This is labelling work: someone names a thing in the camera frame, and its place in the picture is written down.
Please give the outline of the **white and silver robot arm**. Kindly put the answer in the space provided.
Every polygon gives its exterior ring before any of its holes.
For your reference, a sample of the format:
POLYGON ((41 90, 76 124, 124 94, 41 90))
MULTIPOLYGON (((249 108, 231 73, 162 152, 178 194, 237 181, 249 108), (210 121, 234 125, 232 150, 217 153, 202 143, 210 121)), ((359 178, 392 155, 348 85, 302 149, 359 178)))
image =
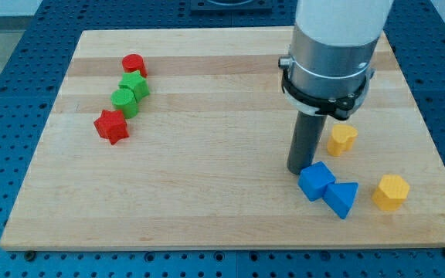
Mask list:
POLYGON ((392 0, 299 0, 288 54, 279 59, 284 95, 301 113, 347 120, 363 104, 371 60, 392 0))

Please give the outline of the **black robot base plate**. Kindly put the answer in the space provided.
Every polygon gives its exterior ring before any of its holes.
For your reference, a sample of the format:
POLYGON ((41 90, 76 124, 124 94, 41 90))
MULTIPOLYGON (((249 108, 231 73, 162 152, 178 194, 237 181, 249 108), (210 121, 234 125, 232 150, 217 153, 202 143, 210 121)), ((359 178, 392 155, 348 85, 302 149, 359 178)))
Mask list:
POLYGON ((268 11, 272 0, 189 0, 192 12, 268 11))

